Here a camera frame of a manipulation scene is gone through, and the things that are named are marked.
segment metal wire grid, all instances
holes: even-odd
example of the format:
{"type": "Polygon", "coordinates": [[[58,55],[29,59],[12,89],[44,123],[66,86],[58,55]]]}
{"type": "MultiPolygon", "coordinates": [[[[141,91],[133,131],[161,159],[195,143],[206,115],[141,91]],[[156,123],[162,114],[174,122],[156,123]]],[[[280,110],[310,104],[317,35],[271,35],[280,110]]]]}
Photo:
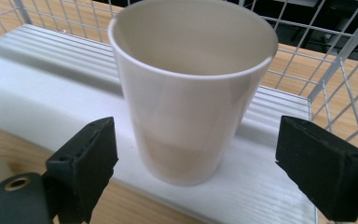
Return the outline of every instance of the metal wire grid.
{"type": "MultiPolygon", "coordinates": [[[[91,0],[3,0],[2,2],[4,4],[0,4],[0,35],[29,23],[106,44],[108,44],[107,24],[120,11],[119,7],[114,6],[114,0],[109,0],[108,4],[91,0]],[[53,3],[59,7],[52,8],[53,3]]],[[[296,46],[280,46],[278,52],[280,57],[276,59],[279,58],[280,61],[273,63],[262,84],[308,98],[312,108],[312,120],[315,123],[358,146],[358,84],[355,88],[351,86],[355,81],[358,83],[358,62],[348,60],[358,46],[358,29],[353,34],[346,33],[358,14],[358,8],[341,31],[328,30],[314,25],[325,2],[326,0],[320,0],[308,24],[282,19],[290,4],[288,0],[283,3],[277,18],[264,17],[275,30],[286,25],[305,29],[305,32],[296,46]],[[315,53],[300,47],[311,30],[335,37],[332,38],[333,41],[326,49],[326,53],[315,53]],[[341,37],[347,37],[349,40],[338,53],[335,53],[341,37]],[[301,67],[298,67],[299,61],[304,62],[304,60],[308,63],[307,70],[312,71],[305,75],[299,72],[301,67]],[[346,92],[346,98],[342,98],[343,91],[346,92]],[[342,128],[343,123],[349,123],[350,128],[348,125],[342,128]]],[[[254,10],[257,4],[261,3],[239,1],[240,6],[251,10],[254,10]]]]}

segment wooden table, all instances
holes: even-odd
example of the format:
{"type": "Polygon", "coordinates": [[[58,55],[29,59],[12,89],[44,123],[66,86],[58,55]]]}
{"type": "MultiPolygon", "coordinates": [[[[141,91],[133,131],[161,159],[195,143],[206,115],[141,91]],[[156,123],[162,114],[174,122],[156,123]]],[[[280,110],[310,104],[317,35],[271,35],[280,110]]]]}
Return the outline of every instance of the wooden table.
{"type": "MultiPolygon", "coordinates": [[[[24,5],[36,11],[34,2],[31,0],[23,1],[24,5]]],[[[79,4],[84,4],[78,6],[80,13],[82,14],[83,23],[89,24],[91,26],[96,26],[95,18],[93,17],[93,10],[87,6],[90,6],[90,2],[86,0],[78,0],[79,4]]],[[[105,11],[109,9],[107,5],[93,3],[95,7],[100,8],[95,11],[98,15],[98,25],[100,27],[106,27],[109,22],[112,14],[105,11]]],[[[68,3],[64,4],[66,10],[66,17],[72,21],[79,20],[76,6],[68,3]]],[[[8,9],[7,2],[0,0],[0,11],[6,11],[8,9]]],[[[49,14],[50,10],[54,12],[54,15],[57,17],[63,17],[62,6],[57,1],[48,1],[48,4],[44,1],[37,1],[37,9],[49,14]]],[[[30,16],[35,25],[46,26],[47,28],[58,28],[60,31],[69,32],[67,22],[62,20],[54,20],[47,16],[39,15],[37,13],[30,12],[30,16]]],[[[1,18],[1,22],[5,25],[5,28],[9,31],[19,25],[17,22],[17,17],[14,13],[8,13],[6,16],[1,18]]],[[[87,38],[94,39],[96,41],[102,41],[108,43],[107,38],[104,34],[101,35],[96,30],[85,28],[80,25],[72,24],[72,33],[73,35],[85,36],[87,33],[87,38]]],[[[0,35],[3,34],[3,30],[0,27],[0,35]]],[[[280,45],[281,49],[285,50],[296,50],[294,47],[280,45]]],[[[313,55],[315,57],[323,57],[322,53],[313,52],[305,49],[300,49],[299,53],[304,53],[307,55],[313,55]]],[[[274,62],[271,65],[271,69],[275,71],[281,71],[287,65],[291,59],[291,54],[280,51],[274,62]]],[[[308,77],[313,71],[314,67],[311,65],[314,61],[307,57],[296,57],[293,60],[290,66],[290,72],[296,74],[298,77],[308,77]]],[[[347,60],[346,66],[348,69],[352,69],[357,62],[347,60]]],[[[327,68],[327,64],[323,64],[320,68],[321,71],[324,71],[327,68]]],[[[329,85],[337,86],[342,81],[342,78],[333,78],[329,85]]],[[[268,73],[266,78],[263,80],[263,85],[268,87],[275,87],[278,76],[268,73]]],[[[351,86],[354,90],[358,91],[358,78],[354,78],[351,81],[351,86]]],[[[298,94],[298,86],[293,80],[284,78],[280,90],[288,91],[293,94],[298,94]]],[[[302,95],[307,96],[310,90],[306,90],[302,95]]],[[[340,91],[336,98],[338,101],[331,103],[330,107],[332,110],[339,111],[342,108],[342,105],[348,103],[348,97],[345,91],[340,91]]],[[[323,103],[323,97],[318,98],[312,107],[317,108],[323,103]]],[[[321,115],[315,120],[315,122],[325,123],[326,115],[321,115]]],[[[347,129],[356,129],[355,121],[353,119],[345,119],[343,122],[339,123],[340,127],[337,129],[336,133],[338,135],[345,135],[347,129]]],[[[24,172],[37,172],[42,174],[45,172],[45,160],[51,155],[51,152],[35,146],[32,143],[26,142],[22,139],[19,139],[16,136],[10,135],[0,131],[0,155],[4,160],[9,164],[10,168],[15,174],[24,173],[24,172]]],[[[170,207],[167,207],[161,203],[157,203],[149,198],[141,195],[140,193],[134,191],[133,189],[128,188],[127,186],[119,183],[115,180],[112,180],[108,187],[105,189],[101,200],[99,201],[97,207],[94,210],[93,223],[199,223],[192,217],[179,213],[170,207]]]]}

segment cup rim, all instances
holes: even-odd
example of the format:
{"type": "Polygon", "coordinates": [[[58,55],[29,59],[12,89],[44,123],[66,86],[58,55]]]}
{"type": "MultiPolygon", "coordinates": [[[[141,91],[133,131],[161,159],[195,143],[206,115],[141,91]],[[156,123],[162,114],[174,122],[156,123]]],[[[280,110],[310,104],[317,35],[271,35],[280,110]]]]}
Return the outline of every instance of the cup rim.
{"type": "MultiPolygon", "coordinates": [[[[229,77],[239,77],[239,76],[245,76],[248,74],[252,74],[252,73],[258,71],[259,69],[269,65],[278,51],[278,44],[279,44],[278,37],[277,37],[276,33],[273,32],[273,29],[269,27],[269,24],[264,19],[262,19],[259,15],[254,13],[253,11],[251,11],[247,8],[243,8],[243,10],[247,11],[247,13],[250,13],[250,15],[252,15],[255,18],[255,20],[259,20],[259,22],[264,23],[266,25],[266,29],[270,28],[270,30],[272,31],[271,35],[274,36],[274,38],[273,38],[274,43],[272,45],[274,45],[276,47],[273,48],[273,51],[271,52],[271,54],[261,63],[258,63],[257,65],[255,65],[253,67],[250,67],[248,69],[245,69],[245,70],[242,70],[242,71],[236,72],[236,73],[210,74],[210,75],[178,73],[178,72],[161,69],[161,68],[152,66],[150,64],[147,64],[147,63],[143,63],[143,62],[137,60],[136,58],[130,56],[130,54],[128,54],[124,49],[122,49],[117,44],[116,41],[114,41],[114,27],[115,27],[115,24],[117,23],[117,17],[119,15],[127,13],[127,11],[130,11],[132,8],[142,7],[143,5],[147,5],[147,4],[154,3],[154,2],[161,2],[161,1],[166,1],[166,0],[145,0],[145,1],[134,3],[130,6],[122,9],[120,12],[118,12],[118,14],[114,18],[112,18],[112,20],[109,22],[108,29],[107,29],[108,38],[109,38],[110,44],[113,46],[113,48],[116,51],[118,51],[121,55],[123,55],[127,60],[129,60],[132,63],[135,63],[138,66],[141,66],[147,70],[151,70],[151,71],[157,72],[159,74],[165,74],[165,75],[171,76],[171,77],[181,77],[181,78],[190,78],[190,79],[221,79],[221,78],[229,78],[229,77]]],[[[203,0],[203,2],[226,5],[226,7],[237,7],[233,3],[224,2],[224,1],[203,0]]]]}

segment white cup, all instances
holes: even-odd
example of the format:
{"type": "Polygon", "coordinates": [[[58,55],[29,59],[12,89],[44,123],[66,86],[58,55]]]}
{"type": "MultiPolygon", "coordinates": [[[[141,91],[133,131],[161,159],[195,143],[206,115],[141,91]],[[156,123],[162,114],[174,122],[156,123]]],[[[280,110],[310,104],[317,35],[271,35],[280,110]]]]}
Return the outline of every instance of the white cup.
{"type": "Polygon", "coordinates": [[[108,35],[146,168],[174,185],[207,179],[277,51],[271,26],[228,2],[145,0],[108,35]]]}

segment clamp jaw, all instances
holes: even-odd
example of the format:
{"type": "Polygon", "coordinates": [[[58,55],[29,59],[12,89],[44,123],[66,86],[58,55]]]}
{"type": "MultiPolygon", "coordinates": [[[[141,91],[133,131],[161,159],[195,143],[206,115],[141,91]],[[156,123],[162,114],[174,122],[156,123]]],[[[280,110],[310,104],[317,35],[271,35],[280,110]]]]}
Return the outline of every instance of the clamp jaw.
{"type": "Polygon", "coordinates": [[[276,162],[330,220],[358,218],[358,148],[312,122],[282,116],[276,162]]]}
{"type": "Polygon", "coordinates": [[[117,163],[113,118],[86,125],[47,161],[43,175],[28,173],[0,183],[0,224],[90,223],[117,163]]]}

